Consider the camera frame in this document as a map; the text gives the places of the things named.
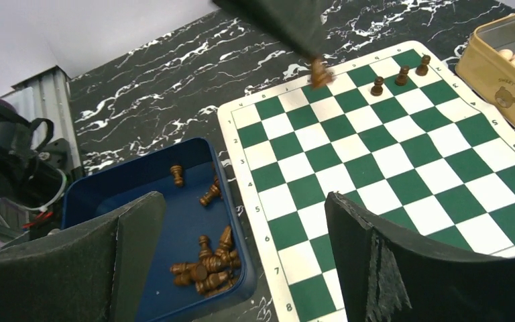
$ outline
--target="chessboard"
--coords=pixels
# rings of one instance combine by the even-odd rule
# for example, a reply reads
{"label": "chessboard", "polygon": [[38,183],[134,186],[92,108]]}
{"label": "chessboard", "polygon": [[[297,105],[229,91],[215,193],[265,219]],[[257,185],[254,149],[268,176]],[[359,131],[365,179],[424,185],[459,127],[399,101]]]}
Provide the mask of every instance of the chessboard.
{"label": "chessboard", "polygon": [[218,110],[280,321],[346,321],[331,191],[445,244],[515,256],[515,131],[494,106],[418,42],[329,71],[325,88],[304,76]]}

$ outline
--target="black marble surface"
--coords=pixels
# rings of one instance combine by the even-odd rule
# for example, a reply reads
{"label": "black marble surface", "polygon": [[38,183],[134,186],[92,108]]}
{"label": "black marble surface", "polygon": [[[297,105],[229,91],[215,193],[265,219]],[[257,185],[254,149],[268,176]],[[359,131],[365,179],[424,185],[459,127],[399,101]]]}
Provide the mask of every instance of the black marble surface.
{"label": "black marble surface", "polygon": [[[327,64],[418,40],[451,68],[479,25],[515,12],[488,0],[327,2]],[[250,300],[199,321],[277,321],[216,112],[308,74],[308,65],[250,25],[214,12],[70,82],[84,165],[94,173],[193,137],[209,139],[229,175],[259,276]]]}

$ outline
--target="blue bin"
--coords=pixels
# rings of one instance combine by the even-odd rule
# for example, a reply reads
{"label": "blue bin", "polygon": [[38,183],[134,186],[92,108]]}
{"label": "blue bin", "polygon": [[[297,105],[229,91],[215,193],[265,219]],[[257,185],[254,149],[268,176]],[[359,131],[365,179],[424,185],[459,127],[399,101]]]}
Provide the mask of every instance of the blue bin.
{"label": "blue bin", "polygon": [[[174,185],[170,174],[175,164],[183,167],[182,188]],[[198,200],[212,185],[215,173],[223,200],[214,198],[203,207]],[[190,321],[247,300],[256,288],[255,269],[224,169],[205,139],[190,139],[76,181],[66,192],[62,228],[106,214],[151,191],[164,195],[167,210],[135,320]],[[194,286],[175,286],[171,265],[198,262],[201,235],[210,237],[215,250],[227,225],[232,227],[241,261],[236,285],[207,299]]]}

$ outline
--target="brown chess piece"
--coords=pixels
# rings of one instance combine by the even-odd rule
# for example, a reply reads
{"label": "brown chess piece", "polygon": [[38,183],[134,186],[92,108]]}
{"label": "brown chess piece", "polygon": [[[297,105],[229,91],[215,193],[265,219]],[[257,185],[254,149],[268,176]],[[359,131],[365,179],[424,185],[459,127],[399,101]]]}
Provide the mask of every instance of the brown chess piece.
{"label": "brown chess piece", "polygon": [[404,86],[405,84],[408,83],[408,73],[410,72],[410,67],[409,66],[402,66],[402,68],[400,68],[400,72],[398,73],[398,76],[396,77],[396,85],[398,86]]}
{"label": "brown chess piece", "polygon": [[222,232],[222,235],[220,236],[220,240],[218,241],[218,247],[216,247],[216,252],[214,252],[214,255],[221,258],[224,253],[230,251],[232,246],[232,227],[228,225],[226,226],[226,228]]}
{"label": "brown chess piece", "polygon": [[421,58],[421,64],[416,68],[416,75],[418,76],[425,76],[427,75],[427,72],[429,71],[429,61],[431,60],[431,57],[429,55],[423,55]]}
{"label": "brown chess piece", "polygon": [[372,94],[372,96],[382,95],[384,92],[382,85],[384,85],[384,78],[380,76],[376,77],[374,80],[374,86],[370,89],[370,94]]}
{"label": "brown chess piece", "polygon": [[216,289],[220,284],[224,283],[230,278],[230,272],[224,271],[208,275],[207,279],[196,282],[196,291],[199,294],[205,294],[209,290]]}
{"label": "brown chess piece", "polygon": [[184,186],[184,180],[182,179],[182,167],[177,166],[171,166],[170,167],[170,173],[174,177],[174,185],[178,187]]}
{"label": "brown chess piece", "polygon": [[333,76],[327,72],[323,62],[315,58],[311,62],[311,85],[314,89],[319,89],[333,82]]}
{"label": "brown chess piece", "polygon": [[198,252],[198,258],[199,260],[202,260],[204,258],[208,258],[211,256],[214,256],[212,253],[212,250],[210,249],[210,238],[206,235],[202,235],[198,238],[198,244],[201,246],[201,250]]}

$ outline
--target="white wall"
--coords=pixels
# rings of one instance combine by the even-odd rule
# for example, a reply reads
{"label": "white wall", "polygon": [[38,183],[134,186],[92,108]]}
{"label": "white wall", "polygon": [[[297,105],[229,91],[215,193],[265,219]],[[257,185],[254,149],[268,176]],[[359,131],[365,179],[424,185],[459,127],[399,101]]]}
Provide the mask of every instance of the white wall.
{"label": "white wall", "polygon": [[0,0],[0,95],[55,65],[78,76],[213,10],[210,0]]}

